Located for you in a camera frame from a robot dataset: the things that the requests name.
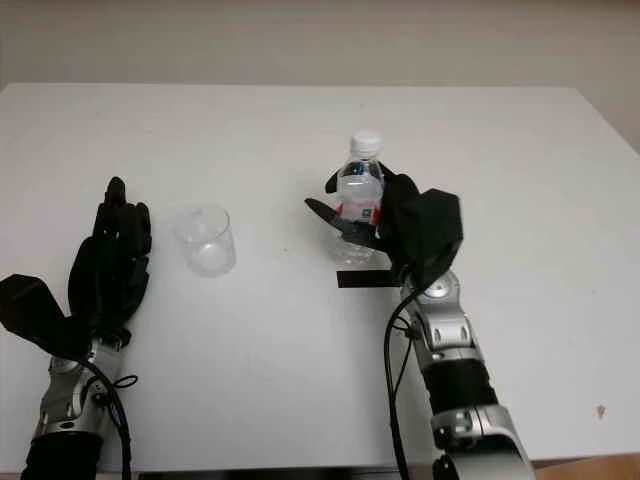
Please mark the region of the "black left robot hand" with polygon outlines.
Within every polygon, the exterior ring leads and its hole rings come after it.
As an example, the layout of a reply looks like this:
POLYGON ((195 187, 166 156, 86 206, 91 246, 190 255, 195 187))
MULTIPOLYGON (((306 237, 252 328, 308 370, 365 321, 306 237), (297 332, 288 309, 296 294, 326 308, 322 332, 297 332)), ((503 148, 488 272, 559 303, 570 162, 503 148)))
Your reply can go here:
POLYGON ((112 177, 68 282, 71 317, 91 336, 123 345, 130 341, 127 324, 146 292, 151 247, 147 205, 128 202, 125 182, 112 177))

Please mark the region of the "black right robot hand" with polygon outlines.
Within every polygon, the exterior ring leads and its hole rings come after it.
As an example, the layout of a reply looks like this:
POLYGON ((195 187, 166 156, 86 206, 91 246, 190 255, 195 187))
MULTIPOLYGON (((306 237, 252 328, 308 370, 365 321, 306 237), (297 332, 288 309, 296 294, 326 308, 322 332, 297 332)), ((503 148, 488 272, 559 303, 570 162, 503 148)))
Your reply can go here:
POLYGON ((409 262, 407 243, 415 234, 405 210, 419 198, 415 182, 380 160, 354 158, 325 184, 338 205, 307 198, 305 205, 337 233, 337 256, 345 263, 364 263, 370 253, 385 254, 393 263, 409 262))

